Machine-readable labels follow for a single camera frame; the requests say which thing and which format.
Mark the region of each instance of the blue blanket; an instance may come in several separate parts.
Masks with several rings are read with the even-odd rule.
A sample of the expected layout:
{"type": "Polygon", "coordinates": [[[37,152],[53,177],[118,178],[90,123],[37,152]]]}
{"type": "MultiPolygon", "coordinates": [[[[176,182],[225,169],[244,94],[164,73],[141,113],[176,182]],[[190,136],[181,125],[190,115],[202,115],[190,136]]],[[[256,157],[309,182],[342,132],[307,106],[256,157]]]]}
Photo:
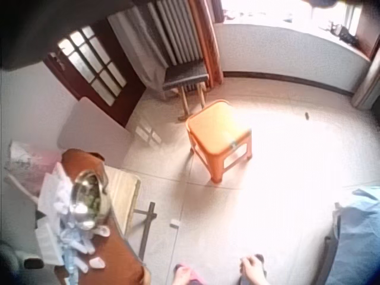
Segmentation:
{"type": "Polygon", "coordinates": [[[353,191],[334,214],[339,243],[326,284],[374,283],[380,272],[380,187],[353,191]]]}

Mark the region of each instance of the white radiator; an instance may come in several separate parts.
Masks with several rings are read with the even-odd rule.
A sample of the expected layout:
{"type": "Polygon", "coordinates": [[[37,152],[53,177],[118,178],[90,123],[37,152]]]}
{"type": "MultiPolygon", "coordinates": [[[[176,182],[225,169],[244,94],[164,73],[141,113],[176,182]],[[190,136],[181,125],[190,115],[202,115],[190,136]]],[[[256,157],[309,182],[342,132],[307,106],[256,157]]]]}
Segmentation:
{"type": "MultiPolygon", "coordinates": [[[[159,0],[147,5],[172,65],[203,58],[188,0],[159,0]]],[[[185,90],[195,90],[195,86],[185,86],[185,90]]]]}

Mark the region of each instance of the stainless steel pot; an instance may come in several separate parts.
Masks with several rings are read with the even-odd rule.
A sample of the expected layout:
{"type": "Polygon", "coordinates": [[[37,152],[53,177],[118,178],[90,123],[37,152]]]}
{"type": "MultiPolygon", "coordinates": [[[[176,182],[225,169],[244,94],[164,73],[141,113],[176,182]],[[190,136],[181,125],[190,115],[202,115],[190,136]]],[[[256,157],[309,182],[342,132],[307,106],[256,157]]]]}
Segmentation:
{"type": "Polygon", "coordinates": [[[93,170],[82,171],[75,179],[70,212],[80,229],[91,230],[102,224],[109,214],[110,198],[106,192],[106,184],[105,172],[101,178],[93,170]]]}

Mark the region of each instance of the person's foot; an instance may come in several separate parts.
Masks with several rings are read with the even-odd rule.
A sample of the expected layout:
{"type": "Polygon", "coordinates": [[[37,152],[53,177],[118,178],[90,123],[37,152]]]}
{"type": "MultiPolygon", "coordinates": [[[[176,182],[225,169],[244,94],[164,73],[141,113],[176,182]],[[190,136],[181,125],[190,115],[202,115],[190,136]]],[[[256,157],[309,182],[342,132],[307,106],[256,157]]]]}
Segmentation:
{"type": "Polygon", "coordinates": [[[247,278],[252,285],[269,285],[265,279],[262,261],[256,256],[247,256],[241,259],[240,273],[247,278]]]}
{"type": "Polygon", "coordinates": [[[173,285],[187,285],[190,282],[191,268],[178,267],[175,272],[173,285]]]}

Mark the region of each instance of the tile floor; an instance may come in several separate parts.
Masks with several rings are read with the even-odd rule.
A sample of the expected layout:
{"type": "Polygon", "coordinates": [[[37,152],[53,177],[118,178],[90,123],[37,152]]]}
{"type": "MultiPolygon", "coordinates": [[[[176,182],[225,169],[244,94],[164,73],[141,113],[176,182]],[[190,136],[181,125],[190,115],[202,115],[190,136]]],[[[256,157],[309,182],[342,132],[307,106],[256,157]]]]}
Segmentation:
{"type": "MultiPolygon", "coordinates": [[[[193,157],[178,98],[144,95],[127,129],[123,167],[140,176],[139,208],[156,203],[145,252],[153,284],[171,284],[177,263],[209,284],[236,284],[239,258],[265,256],[271,284],[310,284],[334,202],[380,184],[380,133],[370,113],[330,91],[271,80],[226,78],[207,102],[226,99],[252,127],[253,158],[214,185],[193,157]],[[179,229],[170,227],[179,219],[179,229]]],[[[196,96],[188,97],[200,109],[196,96]]],[[[143,217],[128,236],[138,251],[143,217]]]]}

